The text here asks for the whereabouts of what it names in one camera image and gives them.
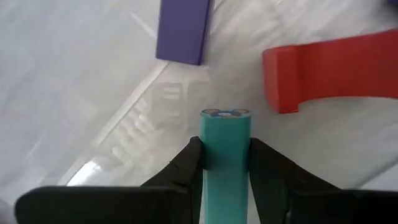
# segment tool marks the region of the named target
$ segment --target red block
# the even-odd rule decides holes
[[[266,98],[278,113],[337,96],[398,98],[398,30],[265,50]]]

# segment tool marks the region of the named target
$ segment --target purple block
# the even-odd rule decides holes
[[[162,0],[156,58],[201,65],[211,0]]]

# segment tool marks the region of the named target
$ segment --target rectangular block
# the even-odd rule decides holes
[[[201,65],[212,0],[162,0],[156,58]]]

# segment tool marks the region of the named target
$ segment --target teal block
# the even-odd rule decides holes
[[[250,130],[248,110],[201,112],[205,224],[247,223]]]

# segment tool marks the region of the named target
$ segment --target white surface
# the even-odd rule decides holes
[[[398,101],[327,99],[276,115],[263,96],[264,49],[397,27],[382,1],[216,1],[202,67],[154,58],[158,11],[159,0],[0,2],[6,203],[40,185],[139,185],[198,134],[203,108],[252,110],[254,137],[339,187],[398,157]]]

